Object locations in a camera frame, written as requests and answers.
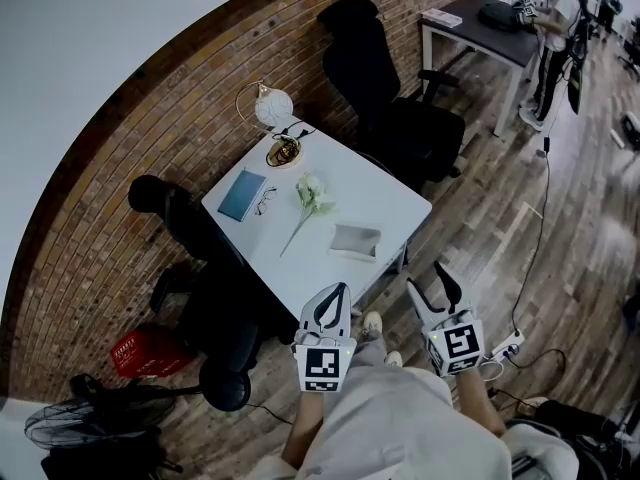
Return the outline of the black floor fan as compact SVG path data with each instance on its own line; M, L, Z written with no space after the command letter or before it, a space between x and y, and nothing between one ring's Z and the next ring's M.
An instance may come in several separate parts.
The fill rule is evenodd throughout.
M201 395L213 408L234 412L251 395L247 373L219 369L209 360L199 371L199 384L192 387L170 389L134 379L111 389L88 374L73 377L70 387L71 399L46 406L26 420L25 436L41 449L137 437L164 421L180 397Z

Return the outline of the white artificial flower bouquet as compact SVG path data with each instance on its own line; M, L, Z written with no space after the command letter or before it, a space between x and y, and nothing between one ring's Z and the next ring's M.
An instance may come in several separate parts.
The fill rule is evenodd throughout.
M336 201L328 194L325 184L314 174L305 172L296 183L296 193L301 205L300 216L290 237L282 248L282 257L305 223L312 217L337 213Z

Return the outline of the person's light shirt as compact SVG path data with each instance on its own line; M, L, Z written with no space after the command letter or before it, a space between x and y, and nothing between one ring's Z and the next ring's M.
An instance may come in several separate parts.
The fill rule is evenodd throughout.
M562 439L527 424L489 430L452 405L447 384L416 368L351 369L338 393L308 393L321 420L300 464L262 458L246 480L513 480L527 474L577 480L579 460Z

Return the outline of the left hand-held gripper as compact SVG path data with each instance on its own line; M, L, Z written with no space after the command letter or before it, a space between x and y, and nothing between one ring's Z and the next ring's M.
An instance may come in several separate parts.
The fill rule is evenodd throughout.
M357 342L350 335L351 293L344 282L318 292L303 307L292 347L302 392L336 393L342 388ZM339 337L316 333L337 333Z

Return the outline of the white cloth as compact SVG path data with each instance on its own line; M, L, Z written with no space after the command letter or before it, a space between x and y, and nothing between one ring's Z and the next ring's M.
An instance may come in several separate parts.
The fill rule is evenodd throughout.
M374 263L381 231L376 228L338 223L328 252L348 259Z

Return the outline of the person's right forearm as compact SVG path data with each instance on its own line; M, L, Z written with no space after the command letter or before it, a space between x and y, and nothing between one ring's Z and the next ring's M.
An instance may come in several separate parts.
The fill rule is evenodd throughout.
M461 413L501 438L507 428L490 401L486 384L479 371L473 368L459 373L456 376L456 388Z

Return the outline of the black bag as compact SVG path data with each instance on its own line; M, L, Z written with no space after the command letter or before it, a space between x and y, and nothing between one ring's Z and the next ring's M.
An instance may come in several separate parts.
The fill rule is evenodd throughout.
M516 32L520 27L518 11L504 2L485 4L477 17L480 23L495 30Z

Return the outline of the black office chair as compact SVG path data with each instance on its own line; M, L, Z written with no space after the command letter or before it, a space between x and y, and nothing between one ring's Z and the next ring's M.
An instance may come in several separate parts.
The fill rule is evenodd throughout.
M128 192L130 207L155 214L170 236L194 259L204 262L197 274L176 266L156 283L150 300L156 312L164 298L186 293L176 331L188 347L219 369L249 371L257 364L263 336L251 312L248 271L201 204L183 187L153 175L136 178Z
M457 178L466 124L433 103L439 87L456 88L447 73L421 70L418 96L402 97L378 9L370 0L339 0L319 15L332 36L323 70L358 118L356 150L420 192L425 182Z
M159 430L76 448L53 448L41 461L47 480L161 480L162 470L182 474L168 459Z

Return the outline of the white power strip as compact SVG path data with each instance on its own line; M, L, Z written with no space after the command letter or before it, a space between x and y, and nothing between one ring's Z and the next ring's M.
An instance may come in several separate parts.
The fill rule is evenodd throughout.
M490 360L502 363L507 358L518 355L524 341L525 337L522 331L516 330L512 332L505 340L491 350Z

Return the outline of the white flat box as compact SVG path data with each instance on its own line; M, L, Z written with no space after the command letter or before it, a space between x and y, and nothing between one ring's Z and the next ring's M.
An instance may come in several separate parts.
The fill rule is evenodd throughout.
M421 13L423 19L446 28L455 28L463 22L463 18L441 9L431 8Z

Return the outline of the blue notebook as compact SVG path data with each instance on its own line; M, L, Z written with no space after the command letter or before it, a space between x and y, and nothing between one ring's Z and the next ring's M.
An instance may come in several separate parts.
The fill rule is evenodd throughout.
M264 175L247 169L241 170L217 211L237 222L243 222L266 181L267 178Z

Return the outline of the person's left shoe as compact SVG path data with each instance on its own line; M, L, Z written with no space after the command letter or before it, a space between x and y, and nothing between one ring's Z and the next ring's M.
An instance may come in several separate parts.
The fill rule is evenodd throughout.
M363 320L360 338L362 341L371 341L381 338L383 334L383 322L381 315L376 311L368 312Z

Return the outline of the gold lamp with white globe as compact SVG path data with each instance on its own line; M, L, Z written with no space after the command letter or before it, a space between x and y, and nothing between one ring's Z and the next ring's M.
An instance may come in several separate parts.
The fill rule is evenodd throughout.
M296 123L291 97L263 80L247 83L234 98L238 117L248 127L271 140L266 163L273 168L292 167L302 157L301 139L291 129Z

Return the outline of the person's grey trousers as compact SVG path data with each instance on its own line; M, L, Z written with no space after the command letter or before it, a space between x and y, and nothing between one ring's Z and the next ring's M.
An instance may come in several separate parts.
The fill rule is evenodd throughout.
M380 369L386 366L387 350L383 335L379 331L363 332L350 362L347 376Z

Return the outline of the red plastic crate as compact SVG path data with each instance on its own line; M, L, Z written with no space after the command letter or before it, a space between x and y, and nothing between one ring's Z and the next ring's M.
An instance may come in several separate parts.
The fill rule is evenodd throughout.
M164 378L190 364L196 353L173 329L147 323L114 345L110 357L122 378Z

